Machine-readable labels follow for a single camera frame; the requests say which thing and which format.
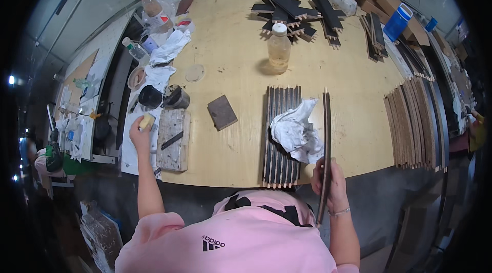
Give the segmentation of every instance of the bracelet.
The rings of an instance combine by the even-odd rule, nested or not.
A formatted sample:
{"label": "bracelet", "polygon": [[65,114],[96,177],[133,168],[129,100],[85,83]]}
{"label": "bracelet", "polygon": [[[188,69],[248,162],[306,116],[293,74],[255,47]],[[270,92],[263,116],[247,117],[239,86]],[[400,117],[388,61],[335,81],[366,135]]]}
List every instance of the bracelet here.
{"label": "bracelet", "polygon": [[335,212],[334,214],[330,213],[330,211],[328,210],[328,215],[329,215],[329,216],[334,216],[334,217],[337,217],[337,216],[342,215],[342,214],[347,213],[347,212],[350,212],[350,207],[348,207],[348,208],[347,208],[347,209],[345,209],[345,210]]}

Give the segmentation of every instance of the crumpled cloth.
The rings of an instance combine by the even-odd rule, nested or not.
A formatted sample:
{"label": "crumpled cloth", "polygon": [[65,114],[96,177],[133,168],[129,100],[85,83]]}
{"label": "crumpled cloth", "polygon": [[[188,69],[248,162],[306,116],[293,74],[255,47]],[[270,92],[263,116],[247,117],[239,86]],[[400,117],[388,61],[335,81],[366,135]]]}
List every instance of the crumpled cloth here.
{"label": "crumpled cloth", "polygon": [[325,144],[308,121],[317,102],[315,98],[303,99],[296,109],[275,116],[270,124],[272,139],[292,158],[306,164],[316,164],[325,152]]}
{"label": "crumpled cloth", "polygon": [[160,63],[168,63],[178,56],[181,50],[191,41],[191,32],[175,30],[159,48],[152,51],[149,64],[155,66]]}

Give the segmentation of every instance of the white bottle cap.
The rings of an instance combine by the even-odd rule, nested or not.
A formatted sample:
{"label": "white bottle cap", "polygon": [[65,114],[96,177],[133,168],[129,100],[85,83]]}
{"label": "white bottle cap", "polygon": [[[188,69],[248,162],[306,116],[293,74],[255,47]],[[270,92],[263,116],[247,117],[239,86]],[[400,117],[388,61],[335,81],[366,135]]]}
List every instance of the white bottle cap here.
{"label": "white bottle cap", "polygon": [[285,36],[287,35],[287,26],[282,23],[274,24],[272,32],[275,36]]}
{"label": "white bottle cap", "polygon": [[130,45],[130,43],[131,43],[131,40],[130,40],[130,38],[128,38],[128,37],[124,37],[124,38],[123,38],[123,41],[122,41],[121,43],[122,43],[125,47],[128,47],[128,46]]}

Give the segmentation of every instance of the sponge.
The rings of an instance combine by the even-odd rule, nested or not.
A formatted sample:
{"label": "sponge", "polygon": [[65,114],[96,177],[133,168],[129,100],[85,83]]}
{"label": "sponge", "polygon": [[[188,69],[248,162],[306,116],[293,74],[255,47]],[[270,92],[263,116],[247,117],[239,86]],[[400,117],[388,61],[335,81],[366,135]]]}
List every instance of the sponge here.
{"label": "sponge", "polygon": [[144,114],[144,119],[140,122],[139,127],[143,130],[145,129],[148,125],[151,125],[151,128],[153,126],[153,123],[156,121],[156,118],[152,116],[150,113],[145,113]]}

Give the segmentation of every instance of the black cup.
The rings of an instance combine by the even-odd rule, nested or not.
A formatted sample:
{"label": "black cup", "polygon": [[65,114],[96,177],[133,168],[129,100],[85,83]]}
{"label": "black cup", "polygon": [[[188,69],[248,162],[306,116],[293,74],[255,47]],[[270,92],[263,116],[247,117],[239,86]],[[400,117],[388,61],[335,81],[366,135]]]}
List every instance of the black cup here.
{"label": "black cup", "polygon": [[138,95],[138,102],[149,109],[156,109],[162,102],[162,93],[152,85],[147,85],[142,88],[142,91]]}

